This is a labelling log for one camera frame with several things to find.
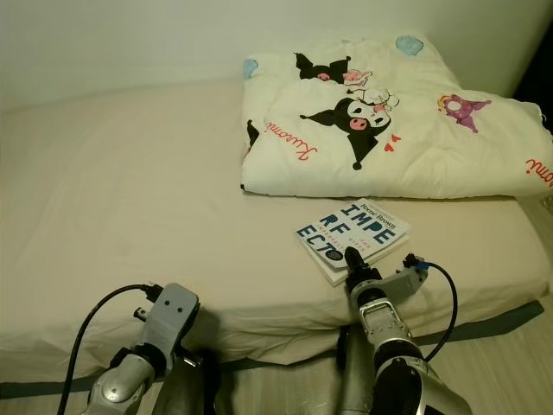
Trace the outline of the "black lettered white magazine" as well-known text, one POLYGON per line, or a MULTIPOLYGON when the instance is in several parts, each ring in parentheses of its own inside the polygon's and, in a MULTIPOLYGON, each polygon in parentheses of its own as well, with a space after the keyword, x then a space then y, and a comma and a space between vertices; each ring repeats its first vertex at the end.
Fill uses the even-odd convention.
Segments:
POLYGON ((333 287, 347 276, 345 250, 359 250, 367 264, 375 264, 407 240, 411 225, 388 213, 371 199, 359 199, 340 207, 294 233, 333 287))

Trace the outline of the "cream cartoon print comforter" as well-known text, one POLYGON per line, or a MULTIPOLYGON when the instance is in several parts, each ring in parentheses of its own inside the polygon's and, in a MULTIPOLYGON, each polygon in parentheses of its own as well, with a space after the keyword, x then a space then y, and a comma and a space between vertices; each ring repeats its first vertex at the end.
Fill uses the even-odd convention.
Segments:
POLYGON ((244 62, 241 182, 269 196, 457 199, 553 191, 536 104, 466 90, 413 35, 244 62))

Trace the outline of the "dark robot leg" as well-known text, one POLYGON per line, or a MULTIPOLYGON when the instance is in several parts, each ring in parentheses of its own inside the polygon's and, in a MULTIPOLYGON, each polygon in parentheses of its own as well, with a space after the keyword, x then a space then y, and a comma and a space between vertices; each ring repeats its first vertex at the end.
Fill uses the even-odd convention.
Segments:
POLYGON ((335 415, 370 415, 376 376, 374 348, 359 324, 340 330, 336 363, 340 373, 340 397, 335 415))

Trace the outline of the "dark green bed base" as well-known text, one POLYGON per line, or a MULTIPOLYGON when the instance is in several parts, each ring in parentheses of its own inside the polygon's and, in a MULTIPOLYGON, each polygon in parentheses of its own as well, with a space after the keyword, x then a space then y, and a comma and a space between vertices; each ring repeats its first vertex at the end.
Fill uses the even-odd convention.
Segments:
MULTIPOLYGON (((465 324, 459 324, 454 328, 453 333, 449 337, 449 342, 459 342, 467 340, 481 339, 481 337, 494 337, 499 335, 508 335, 514 329, 522 327, 523 324, 528 323, 530 320, 536 319, 545 312, 545 308, 540 302, 530 301, 526 304, 517 307, 514 310, 502 313, 500 316, 490 317, 490 319, 467 322, 465 324)), ((418 343, 420 345, 432 345, 432 343, 438 343, 442 333, 435 333, 434 335, 426 335, 418 337, 418 343)), ((308 362, 324 359, 324 357, 335 357, 345 352, 337 351, 339 348, 330 348, 323 353, 316 356, 309 357, 308 359, 297 362, 291 365, 305 364, 308 362)), ((222 362, 220 367, 224 371, 237 372, 244 370, 253 370, 258 367, 279 367, 279 364, 260 362, 252 359, 240 359, 230 362, 222 362)), ((83 377, 75 377, 71 385, 71 393, 90 391, 93 383, 98 377, 105 372, 105 370, 94 370, 90 375, 83 377)), ((63 380, 59 382, 5 382, 0 384, 0 399, 20 399, 20 398, 38 398, 38 396, 47 396, 60 394, 64 386, 63 380)))

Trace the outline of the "beige sheeted bed mattress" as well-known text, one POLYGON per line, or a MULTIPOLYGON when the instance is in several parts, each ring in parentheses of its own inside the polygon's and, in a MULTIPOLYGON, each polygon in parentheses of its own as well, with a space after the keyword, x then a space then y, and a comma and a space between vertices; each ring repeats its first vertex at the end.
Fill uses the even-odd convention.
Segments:
MULTIPOLYGON (((3 114, 0 382, 62 382, 103 296, 177 282, 201 313, 187 348, 293 364, 336 347, 351 321, 294 230, 340 199, 240 189, 241 80, 138 88, 3 114)), ((553 266, 513 199, 377 204, 412 225, 379 261, 412 252, 453 274, 457 324, 540 299, 553 266)))

